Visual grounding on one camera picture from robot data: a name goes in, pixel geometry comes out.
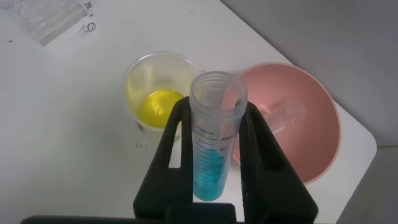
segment clear plastic container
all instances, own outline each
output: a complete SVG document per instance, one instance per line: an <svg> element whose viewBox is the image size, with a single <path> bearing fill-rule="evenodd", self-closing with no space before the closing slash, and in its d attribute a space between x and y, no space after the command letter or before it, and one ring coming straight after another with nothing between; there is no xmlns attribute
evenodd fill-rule
<svg viewBox="0 0 398 224"><path fill-rule="evenodd" d="M164 128L151 126L140 117L145 106L144 100L158 90L175 91L182 97L188 96L193 79L203 72L203 67L172 52L154 52L132 63L124 76L124 104L139 129L150 137L160 138Z"/></svg>
<svg viewBox="0 0 398 224"><path fill-rule="evenodd" d="M192 83L193 193L201 200L212 201L223 193L247 103L243 82L226 72L206 72Z"/></svg>

